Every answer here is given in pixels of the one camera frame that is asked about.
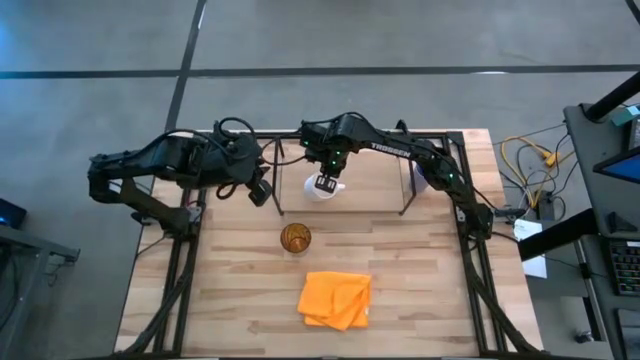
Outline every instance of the monitor screen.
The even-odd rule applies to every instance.
[[[640,147],[596,164],[593,171],[640,184]]]
[[[605,166],[602,170],[614,176],[640,181],[640,154]]]

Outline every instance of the concrete floor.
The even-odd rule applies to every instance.
[[[195,5],[1,2],[0,71],[178,69]],[[640,63],[639,31],[620,0],[209,0],[193,68],[633,64]],[[205,129],[239,116],[256,128],[293,128],[300,119],[355,110],[379,127],[402,118],[415,128],[489,128],[498,141],[559,124],[565,105],[595,101],[630,75],[190,79],[178,127]],[[88,157],[157,136],[175,84],[0,80],[0,144],[10,154],[0,157],[0,197],[29,210],[25,230],[82,248],[54,288],[42,286],[23,359],[99,356],[113,348],[140,227],[126,207],[88,197]],[[553,147],[564,133],[532,138]],[[540,168],[533,155],[526,161],[525,168]],[[517,205],[517,191],[506,192]],[[585,194],[575,171],[563,193],[567,216],[589,206]],[[545,295],[557,286],[554,279],[532,286],[545,348],[593,356],[571,342],[573,320],[557,316],[560,305]]]

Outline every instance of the orange towel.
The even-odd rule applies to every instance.
[[[371,276],[337,272],[311,272],[302,289],[298,312],[304,323],[341,331],[367,327]]]

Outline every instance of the wooden tabletop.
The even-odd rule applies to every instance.
[[[462,131],[475,186],[494,204],[503,205],[488,130]],[[302,151],[295,143],[284,148],[287,159]],[[321,204],[310,204],[302,195],[304,179],[318,166],[281,168],[274,188],[284,216],[271,200],[254,207],[241,187],[226,201],[209,192],[183,356],[478,354],[450,199],[428,188],[399,216],[399,201],[408,195],[406,163],[368,151],[350,155],[348,162],[347,169],[360,170],[345,171],[340,180],[347,190]],[[358,174],[366,175],[366,181]],[[159,180],[153,189],[154,196],[172,206],[179,204],[181,193],[175,184]],[[280,245],[282,228],[293,222],[312,232],[303,256],[291,255]],[[510,233],[506,225],[494,229]],[[159,228],[146,228],[140,248],[161,236]],[[500,305],[527,340],[541,348],[516,244],[494,237],[487,246]],[[167,240],[137,260],[116,350],[130,345],[157,310],[170,252]],[[296,306],[309,271],[373,275],[369,327],[339,332],[305,326]],[[492,338],[486,308],[483,318]],[[169,339],[174,322],[172,316]]]

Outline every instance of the white cup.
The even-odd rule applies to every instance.
[[[338,184],[333,191],[333,193],[328,193],[326,191],[320,190],[316,188],[316,179],[318,176],[322,176],[319,172],[311,175],[304,182],[304,196],[311,201],[326,201],[336,196],[340,191],[347,188],[345,184]]]

